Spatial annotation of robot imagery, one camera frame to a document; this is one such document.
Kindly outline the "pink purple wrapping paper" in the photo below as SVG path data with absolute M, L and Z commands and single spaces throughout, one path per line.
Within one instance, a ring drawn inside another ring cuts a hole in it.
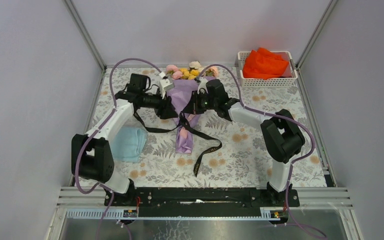
M 189 103 L 192 92 L 197 91 L 199 84 L 193 79 L 175 79 L 174 88 L 167 95 L 171 97 L 171 103 L 176 113 L 180 113 Z M 191 154 L 194 147 L 193 134 L 180 126 L 177 129 L 175 150 L 181 154 Z

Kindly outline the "yellow fake flower stem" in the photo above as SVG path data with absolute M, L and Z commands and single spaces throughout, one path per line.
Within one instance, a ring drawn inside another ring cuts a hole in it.
M 184 80 L 192 80 L 200 74 L 200 72 L 194 68 L 180 68 L 179 71 L 181 72 L 180 78 Z

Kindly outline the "pink fake flower stem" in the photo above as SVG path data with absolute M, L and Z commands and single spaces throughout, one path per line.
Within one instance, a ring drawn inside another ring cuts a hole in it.
M 184 76 L 183 72 L 174 64 L 167 65 L 165 68 L 165 73 L 173 80 L 181 79 Z
M 216 66 L 211 66 L 206 70 L 206 76 L 208 77 L 217 77 L 219 75 L 219 70 Z

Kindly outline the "white fake flower stem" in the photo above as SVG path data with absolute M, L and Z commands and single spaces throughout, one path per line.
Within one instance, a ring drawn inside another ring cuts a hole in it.
M 202 65 L 199 61 L 191 61 L 188 66 L 191 70 L 199 70 L 202 68 Z

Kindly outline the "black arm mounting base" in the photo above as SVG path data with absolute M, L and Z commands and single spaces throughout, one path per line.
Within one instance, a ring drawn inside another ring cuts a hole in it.
M 132 207 L 139 217 L 260 217 L 261 208 L 285 211 L 300 206 L 295 189 L 276 192 L 255 187 L 133 187 L 105 192 L 105 206 Z

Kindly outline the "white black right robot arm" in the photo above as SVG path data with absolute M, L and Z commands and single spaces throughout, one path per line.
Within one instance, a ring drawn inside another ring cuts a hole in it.
M 281 205 L 287 199 L 285 190 L 288 189 L 291 160 L 300 153 L 306 142 L 290 112 L 282 109 L 269 114 L 247 109 L 238 98 L 228 96 L 219 79 L 207 80 L 203 77 L 198 89 L 192 91 L 182 113 L 200 115 L 209 110 L 215 111 L 222 119 L 261 131 L 266 150 L 273 159 L 266 198 L 273 206 Z

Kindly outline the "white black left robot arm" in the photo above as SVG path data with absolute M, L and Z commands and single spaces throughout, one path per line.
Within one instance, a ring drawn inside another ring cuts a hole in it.
M 108 191 L 116 193 L 116 199 L 124 206 L 132 204 L 135 192 L 129 188 L 131 181 L 121 173 L 115 172 L 115 162 L 111 143 L 119 130 L 140 108 L 154 109 L 161 119 L 178 117 L 172 99 L 167 91 L 174 83 L 164 73 L 159 73 L 156 93 L 150 77 L 133 73 L 123 90 L 113 94 L 114 106 L 104 117 L 84 134 L 75 134 L 71 140 L 71 171 L 75 184 L 83 194 L 89 194 L 80 186 L 80 178 L 94 180 Z

